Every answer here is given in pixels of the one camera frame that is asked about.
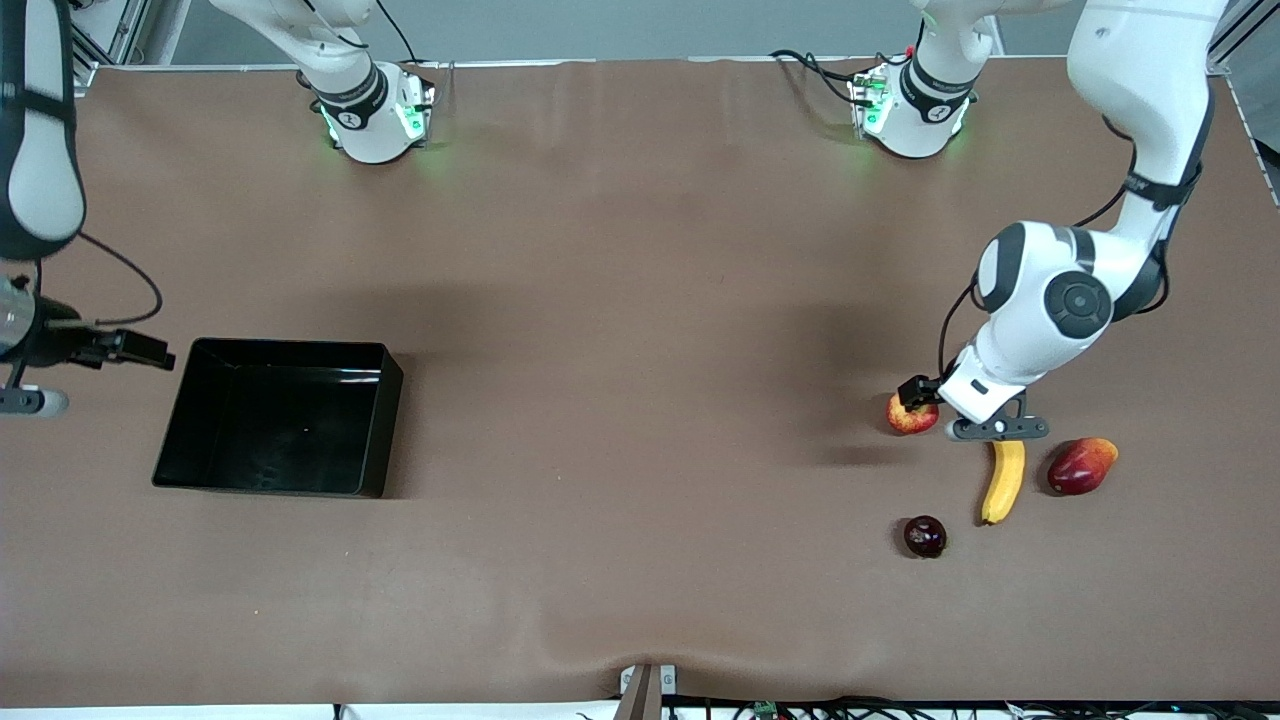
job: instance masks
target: gray floor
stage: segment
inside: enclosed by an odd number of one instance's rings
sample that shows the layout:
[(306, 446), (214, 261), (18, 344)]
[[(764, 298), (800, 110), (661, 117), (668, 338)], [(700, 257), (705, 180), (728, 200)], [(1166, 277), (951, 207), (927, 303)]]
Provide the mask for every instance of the gray floor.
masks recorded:
[[(906, 0), (384, 0), (415, 50), (431, 60), (631, 60), (896, 51), (915, 40), (920, 14)], [(1010, 53), (1066, 51), (1080, 6), (1006, 18)], [(404, 50), (380, 15), (360, 28), (380, 60)], [(287, 61), (237, 20), (195, 0), (174, 64)]]

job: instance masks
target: black tray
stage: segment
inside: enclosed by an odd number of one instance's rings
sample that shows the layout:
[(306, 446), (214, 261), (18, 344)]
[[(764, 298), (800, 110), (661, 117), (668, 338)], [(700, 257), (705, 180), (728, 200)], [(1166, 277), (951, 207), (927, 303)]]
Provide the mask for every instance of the black tray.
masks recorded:
[(201, 338), (152, 483), (381, 497), (403, 373), (369, 342)]

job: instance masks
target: brown table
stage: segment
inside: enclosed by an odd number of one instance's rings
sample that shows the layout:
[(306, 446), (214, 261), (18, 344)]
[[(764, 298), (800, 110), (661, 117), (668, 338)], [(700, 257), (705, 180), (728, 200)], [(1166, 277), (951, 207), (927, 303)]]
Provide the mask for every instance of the brown table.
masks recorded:
[[(1033, 391), (1112, 477), (1051, 497), (1037, 442), (978, 528), (988, 448), (881, 409), (993, 232), (1123, 177), (1061, 60), (993, 61), (924, 161), (794, 64), (434, 77), (433, 146), (360, 167), (292, 73), (100, 74), (87, 229), (165, 288), (145, 329), (385, 342), (390, 500), (152, 488), (179, 373), (32, 373), (73, 409), (3, 423), (0, 702), (585, 700), (639, 660), (690, 694), (1280, 696), (1280, 217), (1225, 85), (1172, 299)], [(87, 245), (46, 274), (148, 301)], [(893, 542), (922, 512), (941, 560)]]

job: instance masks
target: yellow banana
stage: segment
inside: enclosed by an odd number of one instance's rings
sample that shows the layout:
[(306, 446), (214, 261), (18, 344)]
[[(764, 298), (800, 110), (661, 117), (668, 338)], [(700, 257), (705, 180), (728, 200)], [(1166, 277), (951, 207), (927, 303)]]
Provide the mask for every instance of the yellow banana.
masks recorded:
[(1020, 439), (1004, 439), (992, 442), (991, 450), (996, 455), (996, 469), (991, 473), (987, 498), (982, 501), (982, 521), (995, 525), (1009, 516), (1018, 500), (1027, 468), (1027, 448)]

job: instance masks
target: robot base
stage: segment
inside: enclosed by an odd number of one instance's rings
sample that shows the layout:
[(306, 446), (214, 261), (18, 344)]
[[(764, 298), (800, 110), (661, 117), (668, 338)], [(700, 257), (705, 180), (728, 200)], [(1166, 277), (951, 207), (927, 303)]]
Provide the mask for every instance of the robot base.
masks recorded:
[(865, 108), (851, 106), (858, 138), (869, 136), (890, 152), (904, 158), (934, 155), (960, 132), (970, 100), (965, 100), (946, 122), (924, 122), (920, 113), (892, 90), (899, 87), (900, 77), (908, 67), (901, 55), (892, 60), (859, 73), (849, 83), (849, 96), (868, 102)]
[(435, 87), (392, 63), (375, 63), (390, 87), (387, 102), (369, 118), (364, 129), (343, 127), (320, 109), (329, 126), (333, 146), (344, 150), (352, 160), (365, 164), (389, 163), (411, 147), (426, 145), (431, 128)]

